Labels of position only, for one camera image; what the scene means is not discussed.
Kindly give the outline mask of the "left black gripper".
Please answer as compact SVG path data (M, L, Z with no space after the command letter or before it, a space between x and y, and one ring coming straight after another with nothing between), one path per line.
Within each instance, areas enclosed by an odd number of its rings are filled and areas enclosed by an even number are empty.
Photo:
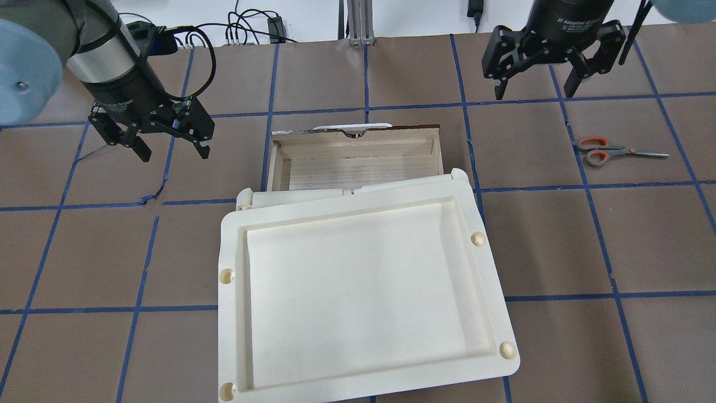
M198 97L146 101L139 96L114 104L97 101L88 120L105 143L130 147L143 162L150 161L153 152L139 133L166 133L187 140L194 144L200 158L209 158L215 123Z

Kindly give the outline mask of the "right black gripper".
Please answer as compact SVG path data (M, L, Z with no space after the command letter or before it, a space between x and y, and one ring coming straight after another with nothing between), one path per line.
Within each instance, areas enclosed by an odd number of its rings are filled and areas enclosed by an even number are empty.
M596 30L568 32L557 40L545 38L535 30L511 30L498 25L492 31L482 57L485 78L494 79L494 97L503 100L508 79L538 64L568 62L572 69L563 85L566 99L572 99L584 80L594 74L610 72L626 33L619 21L612 20Z

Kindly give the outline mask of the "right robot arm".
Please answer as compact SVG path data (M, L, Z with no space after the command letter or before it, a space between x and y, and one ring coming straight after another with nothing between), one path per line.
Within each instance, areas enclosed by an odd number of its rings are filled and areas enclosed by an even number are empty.
M522 30L498 25L481 61L483 75L504 97L509 80L535 65L564 64L571 71L563 85L573 97L586 79L624 64L651 10L669 21L697 25L714 21L713 1L641 1L629 30L607 20L612 1L535 1Z

